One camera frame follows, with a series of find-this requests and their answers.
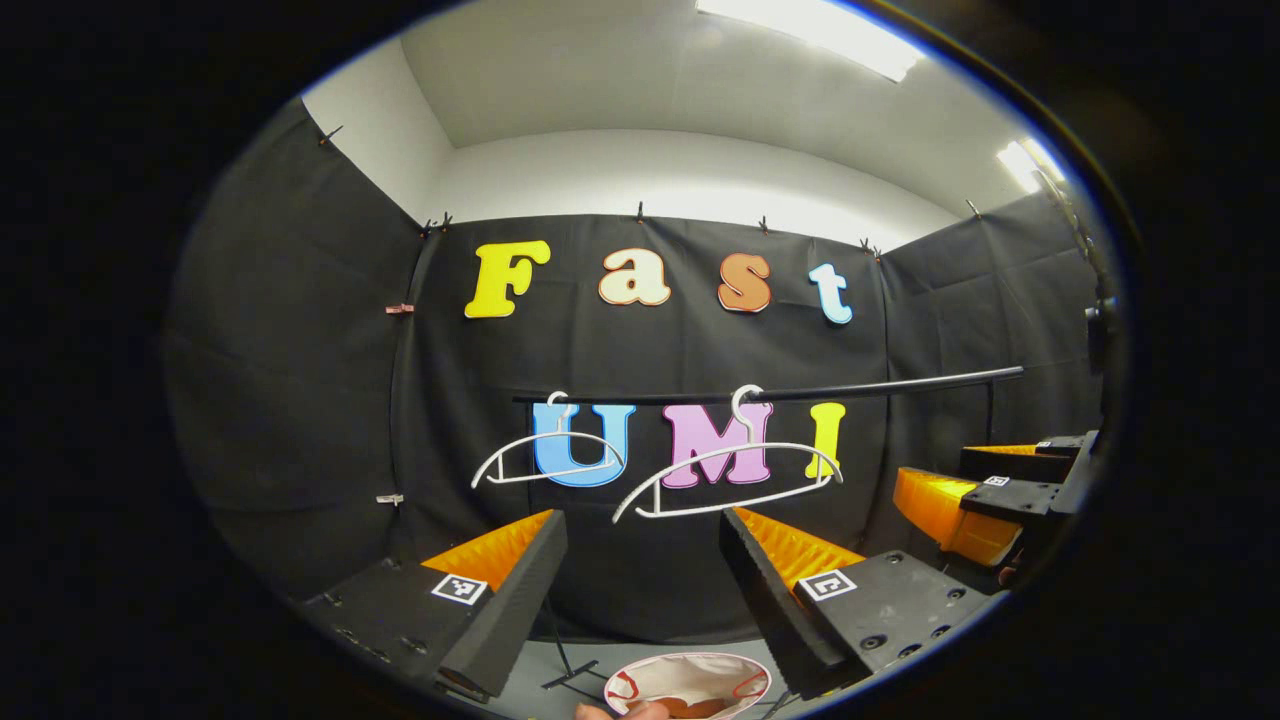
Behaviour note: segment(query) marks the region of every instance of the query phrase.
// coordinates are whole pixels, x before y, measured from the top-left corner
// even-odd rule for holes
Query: finger
[[[591,707],[590,705],[577,703],[573,708],[573,720],[613,720],[608,712],[600,710],[599,707]]]
[[[622,720],[667,720],[671,711],[660,702],[641,702],[622,716]]]

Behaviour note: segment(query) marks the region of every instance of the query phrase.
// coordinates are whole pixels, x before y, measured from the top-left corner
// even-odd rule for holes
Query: white ceiling
[[[1023,191],[996,152],[1028,129],[925,58],[901,83],[694,0],[477,0],[402,37],[456,147],[571,129],[668,129],[808,152],[964,217]]]

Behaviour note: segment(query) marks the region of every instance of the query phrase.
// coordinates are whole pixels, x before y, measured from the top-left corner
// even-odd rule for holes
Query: white bag
[[[620,715],[627,705],[673,697],[695,705],[724,701],[724,710],[708,716],[727,720],[755,705],[772,678],[759,662],[724,652],[678,652],[639,660],[604,683],[604,701]]]

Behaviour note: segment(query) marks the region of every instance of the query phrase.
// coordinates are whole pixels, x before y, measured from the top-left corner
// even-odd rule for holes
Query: blue letter
[[[840,291],[847,287],[845,277],[837,275],[831,263],[814,268],[809,273],[809,281],[818,283],[818,300],[822,301],[822,311],[828,320],[844,325],[854,319],[854,311],[840,301]]]
[[[591,411],[604,420],[604,439],[609,445],[618,448],[622,454],[622,462],[618,462],[613,457],[613,452],[608,447],[600,446],[600,460],[594,465],[579,465],[573,460],[573,455],[570,452],[570,438],[568,436],[547,437],[538,438],[534,441],[534,461],[538,462],[538,470],[552,475],[552,480],[562,486],[570,486],[575,488],[590,488],[595,486],[603,486],[604,483],[612,482],[622,474],[622,465],[627,461],[627,418],[636,411],[635,405],[596,405],[591,407]],[[556,432],[556,420],[559,419],[561,414],[564,413],[564,405],[547,405],[545,402],[538,402],[534,405],[534,434],[553,433]],[[577,415],[577,405],[568,406],[568,418],[564,420],[564,430],[572,429],[573,416]],[[612,465],[604,468],[609,461]],[[557,473],[564,473],[567,470],[580,470],[585,468],[594,468],[585,473],[573,473],[571,475],[564,475],[563,478],[557,478]]]

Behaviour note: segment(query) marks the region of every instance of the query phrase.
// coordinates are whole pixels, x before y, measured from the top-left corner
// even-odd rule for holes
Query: bag
[[[604,701],[626,715],[641,702],[662,702],[673,719],[727,720],[755,705],[772,678],[759,662],[724,652],[680,652],[639,660],[604,683]]]

